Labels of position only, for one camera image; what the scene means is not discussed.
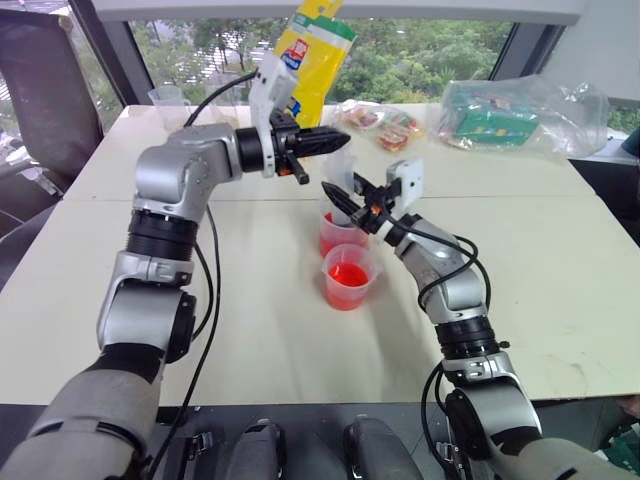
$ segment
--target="black cable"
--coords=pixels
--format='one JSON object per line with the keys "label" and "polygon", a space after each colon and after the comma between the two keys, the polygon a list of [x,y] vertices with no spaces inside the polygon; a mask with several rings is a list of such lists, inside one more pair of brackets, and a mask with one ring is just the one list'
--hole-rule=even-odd
{"label": "black cable", "polygon": [[412,233],[414,235],[417,235],[419,237],[422,238],[426,238],[428,240],[433,240],[434,242],[438,242],[441,245],[445,245],[447,247],[450,247],[454,250],[456,250],[457,252],[461,253],[462,255],[468,257],[468,260],[460,267],[456,268],[454,271],[434,280],[433,282],[427,284],[426,286],[424,286],[420,292],[418,293],[418,305],[420,306],[420,308],[424,311],[424,307],[423,307],[423,299],[424,299],[424,295],[427,294],[427,292],[429,290],[431,290],[432,288],[440,285],[441,283],[446,282],[447,280],[452,279],[453,277],[455,277],[456,275],[459,275],[460,273],[464,272],[465,270],[467,270],[468,268],[470,268],[473,264],[476,264],[478,266],[478,270],[480,270],[480,273],[482,274],[482,279],[485,283],[485,305],[487,306],[487,309],[489,308],[489,305],[491,304],[491,281],[489,280],[489,275],[487,274],[487,270],[484,268],[484,265],[482,265],[482,263],[480,263],[480,260],[478,260],[478,247],[476,246],[475,243],[473,243],[471,240],[465,238],[465,237],[461,237],[459,235],[454,235],[455,239],[458,240],[459,242],[463,242],[466,243],[467,245],[469,245],[471,247],[471,252],[469,252],[468,250],[462,248],[460,245],[457,245],[453,242],[450,242],[448,240],[445,240],[444,238],[440,238],[436,235],[431,235],[429,233],[423,232],[421,230],[416,230],[415,228],[411,228],[408,227],[404,224],[402,224],[401,222],[399,222],[398,220],[396,220],[395,218],[393,218],[390,214],[389,211],[386,209],[386,207],[382,206],[382,214],[384,215],[386,220],[389,220],[389,222],[391,222],[391,224],[395,227],[398,227],[399,229],[405,231],[406,233]]}
{"label": "black cable", "polygon": [[198,108],[196,108],[193,111],[193,113],[191,115],[189,115],[189,118],[185,122],[184,126],[185,127],[189,127],[189,126],[193,125],[193,122],[196,121],[196,118],[198,118],[198,115],[200,115],[200,112],[202,112],[202,110],[204,110],[204,107],[209,105],[216,97],[218,97],[219,95],[222,95],[224,92],[226,92],[230,88],[235,87],[236,85],[240,85],[241,83],[244,83],[244,82],[247,82],[247,81],[251,80],[253,77],[256,76],[257,72],[258,72],[258,70],[254,70],[253,72],[247,73],[246,75],[243,75],[242,77],[238,77],[238,78],[236,78],[234,80],[231,80],[229,83],[227,83],[226,85],[223,85],[222,87],[217,89],[215,92],[210,94],[207,98],[205,98],[202,101],[202,103],[200,103],[200,105],[198,105]]}
{"label": "black cable", "polygon": [[[239,85],[248,80],[251,80],[256,76],[256,73],[257,73],[257,70],[251,73],[248,73],[242,77],[238,77],[230,81],[226,85],[223,85],[222,87],[218,88],[215,92],[213,92],[207,98],[205,98],[202,101],[202,103],[200,103],[200,105],[198,105],[198,107],[193,111],[193,113],[189,115],[189,118],[185,122],[184,126],[189,127],[193,125],[193,122],[195,122],[196,118],[198,118],[198,115],[200,115],[200,112],[202,112],[202,110],[204,110],[204,108],[207,105],[209,105],[209,103],[211,103],[216,97],[223,94],[230,88],[235,87],[236,85]],[[215,259],[216,259],[216,295],[215,295],[216,307],[215,307],[215,313],[213,314],[213,325],[211,326],[211,330],[209,331],[209,338],[207,338],[207,343],[205,344],[204,349],[202,350],[202,354],[200,355],[200,360],[198,361],[196,370],[193,373],[193,377],[191,378],[191,383],[189,384],[187,393],[184,397],[184,400],[182,401],[182,405],[178,409],[176,418],[171,424],[171,429],[169,430],[169,433],[165,437],[164,441],[162,442],[162,445],[160,446],[160,449],[158,450],[158,453],[156,454],[155,458],[151,462],[151,466],[149,467],[149,471],[147,472],[148,479],[152,479],[153,476],[155,475],[156,470],[158,469],[158,466],[162,461],[162,458],[165,456],[165,454],[167,453],[167,450],[169,449],[169,444],[171,443],[171,440],[173,440],[173,437],[175,437],[176,432],[178,431],[180,421],[189,406],[189,402],[196,388],[196,384],[198,383],[198,377],[200,376],[200,372],[202,370],[204,362],[206,361],[207,356],[209,355],[209,350],[211,349],[211,344],[213,343],[213,338],[216,333],[216,328],[218,327],[218,320],[220,318],[220,283],[221,283],[220,276],[221,275],[220,275],[220,252],[218,247],[218,231],[216,229],[216,224],[213,220],[213,215],[211,214],[211,209],[209,208],[209,205],[207,205],[206,213],[207,213],[207,217],[209,218],[209,223],[211,223],[211,230],[213,233],[213,248],[214,248]],[[207,265],[206,259],[204,258],[204,255],[202,254],[202,251],[200,250],[200,247],[197,244],[195,246],[195,250],[196,250],[196,254],[198,255],[198,259],[202,263],[202,268],[204,270],[205,277],[207,278],[207,288],[209,290],[209,305],[207,306],[207,311],[205,312],[202,322],[193,333],[192,340],[195,340],[198,337],[198,335],[200,335],[202,330],[206,327],[209,321],[209,317],[211,316],[210,306],[213,298],[213,287],[211,285],[211,272],[209,271],[209,267]]]}
{"label": "black cable", "polygon": [[440,398],[440,385],[442,384],[442,377],[444,376],[444,369],[440,368],[440,370],[438,371],[438,376],[436,377],[436,403],[438,404],[438,406],[440,407],[440,410],[442,410],[442,413],[445,414],[445,416],[447,415],[447,408],[444,406],[444,402],[442,401],[442,399]]}
{"label": "black cable", "polygon": [[153,476],[155,475],[156,470],[158,469],[158,466],[162,461],[162,458],[165,456],[165,454],[167,453],[167,450],[169,449],[169,444],[171,443],[171,440],[173,440],[173,437],[175,437],[176,432],[178,431],[180,421],[183,418],[185,412],[187,411],[187,408],[189,407],[189,402],[191,401],[191,397],[193,396],[193,392],[196,388],[196,384],[198,383],[198,378],[200,377],[200,372],[202,371],[204,362],[206,361],[207,356],[209,355],[209,350],[211,349],[211,344],[213,343],[213,338],[215,336],[216,329],[218,327],[218,320],[220,319],[220,261],[219,261],[220,252],[218,250],[218,230],[213,220],[211,209],[209,208],[208,205],[206,208],[206,213],[207,213],[207,217],[209,217],[209,222],[211,222],[211,230],[213,232],[213,245],[214,245],[215,256],[216,256],[217,285],[216,285],[216,307],[215,307],[215,312],[213,314],[213,325],[211,326],[211,330],[209,331],[209,338],[207,338],[207,343],[205,344],[204,349],[202,350],[202,354],[200,355],[200,360],[198,361],[196,370],[193,373],[193,377],[191,378],[191,383],[189,384],[187,393],[184,397],[184,400],[182,401],[182,405],[178,409],[176,418],[171,424],[171,429],[169,430],[169,433],[167,433],[167,436],[162,442],[162,445],[160,446],[158,453],[156,454],[155,458],[151,462],[151,466],[149,467],[149,471],[147,472],[147,479],[149,480],[153,479]]}
{"label": "black cable", "polygon": [[442,371],[442,363],[438,363],[431,373],[427,377],[427,381],[424,384],[424,388],[422,389],[422,397],[420,399],[420,420],[422,422],[422,432],[424,433],[424,438],[427,441],[427,446],[429,447],[429,451],[433,458],[436,459],[442,470],[444,471],[446,478],[459,479],[458,472],[456,471],[453,464],[447,462],[438,450],[436,449],[436,444],[433,441],[433,437],[431,437],[431,433],[429,432],[429,422],[427,421],[427,395],[429,394],[429,390],[431,389],[431,384],[433,383],[434,378],[438,375],[438,372]]}
{"label": "black cable", "polygon": [[202,321],[200,325],[195,329],[193,335],[191,336],[191,341],[198,338],[204,327],[207,326],[207,322],[209,321],[209,317],[211,317],[211,311],[213,310],[213,280],[211,279],[211,272],[209,271],[209,265],[207,265],[207,260],[204,258],[202,250],[200,249],[200,245],[196,243],[195,246],[196,254],[198,255],[198,260],[200,261],[200,265],[202,266],[202,270],[204,270],[204,276],[207,279],[207,295],[208,295],[208,303],[207,310],[202,317]]}

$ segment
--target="plastic bag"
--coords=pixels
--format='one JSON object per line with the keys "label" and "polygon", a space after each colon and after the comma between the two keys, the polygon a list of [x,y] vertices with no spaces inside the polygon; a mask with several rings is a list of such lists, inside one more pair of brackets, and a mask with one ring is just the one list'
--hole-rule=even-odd
{"label": "plastic bag", "polygon": [[607,140],[609,101],[587,83],[573,90],[540,75],[451,82],[435,134],[465,150],[525,149],[579,158]]}
{"label": "plastic bag", "polygon": [[347,100],[336,107],[335,119],[375,140],[385,150],[402,150],[412,139],[424,134],[411,115],[388,105]]}
{"label": "plastic bag", "polygon": [[341,4],[342,0],[306,0],[275,48],[298,76],[287,111],[302,128],[320,124],[324,97],[356,37],[346,24],[330,18]]}

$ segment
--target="measuring cup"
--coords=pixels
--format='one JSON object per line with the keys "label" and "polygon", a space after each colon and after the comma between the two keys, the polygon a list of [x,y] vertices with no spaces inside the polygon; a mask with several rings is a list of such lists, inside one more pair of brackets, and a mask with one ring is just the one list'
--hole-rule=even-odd
{"label": "measuring cup", "polygon": [[164,85],[149,90],[147,95],[156,107],[162,118],[162,123],[167,132],[172,133],[182,128],[189,117],[189,100],[182,96],[182,90],[175,85]]}
{"label": "measuring cup", "polygon": [[380,272],[367,249],[348,244],[332,248],[322,263],[327,302],[337,310],[357,308]]}
{"label": "measuring cup", "polygon": [[[238,77],[239,75],[237,74],[233,74],[232,76],[220,73],[212,74],[205,82],[207,96]],[[211,114],[213,123],[228,123],[233,128],[238,128],[238,110],[236,109],[236,105],[242,98],[243,88],[246,87],[241,85],[231,87],[209,103],[209,113]]]}
{"label": "measuring cup", "polygon": [[355,225],[336,225],[333,223],[333,212],[329,203],[323,203],[320,210],[320,254],[324,257],[329,250],[345,243],[359,245],[366,248],[369,245],[369,235]]}

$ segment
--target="chair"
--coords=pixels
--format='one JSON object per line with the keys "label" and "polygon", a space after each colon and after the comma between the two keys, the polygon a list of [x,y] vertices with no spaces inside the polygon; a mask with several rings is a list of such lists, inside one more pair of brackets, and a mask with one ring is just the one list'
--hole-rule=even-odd
{"label": "chair", "polygon": [[[0,10],[0,72],[22,140],[46,177],[63,192],[103,137],[98,113],[68,36],[71,28],[67,17]],[[1,236],[19,224],[16,219],[26,224],[60,199],[20,172],[7,173],[8,168],[7,164],[0,165],[0,227],[4,227]],[[42,217],[36,220],[34,226],[38,227]],[[34,237],[33,229],[25,227],[28,225],[22,225],[16,234],[23,231],[28,232],[29,238]],[[0,242],[0,263],[17,265],[21,253],[3,248],[16,242],[19,243],[16,238]]]}
{"label": "chair", "polygon": [[44,209],[29,221],[0,238],[0,291],[4,288],[24,254],[29,250],[54,208],[55,205]]}

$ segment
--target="window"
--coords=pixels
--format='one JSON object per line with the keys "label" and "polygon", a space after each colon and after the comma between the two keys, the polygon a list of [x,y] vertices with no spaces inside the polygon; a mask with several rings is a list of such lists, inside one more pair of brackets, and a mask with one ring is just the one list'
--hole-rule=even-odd
{"label": "window", "polygon": [[2,78],[2,74],[0,73],[0,133],[3,130],[12,137],[16,137],[20,133],[18,130],[18,122],[16,121],[16,114],[13,111],[11,97],[9,96],[9,89],[4,83],[4,78]]}
{"label": "window", "polygon": [[[465,20],[344,21],[358,38],[327,103],[438,101],[450,80],[486,79],[512,27]],[[177,85],[192,103],[204,99],[208,85],[252,70],[286,25],[286,18],[130,23],[154,84]],[[236,95],[239,103],[247,94]]]}
{"label": "window", "polygon": [[[82,28],[76,21],[68,2],[66,0],[8,0],[2,2],[0,7],[3,9],[63,15],[71,18],[73,27],[70,39],[96,105],[102,127],[107,131],[120,114],[120,111],[122,111],[122,105],[94,55]],[[0,77],[0,127],[7,131],[18,133],[13,107],[2,77]]]}
{"label": "window", "polygon": [[640,127],[640,108],[636,107],[609,107],[609,128],[631,134]]}

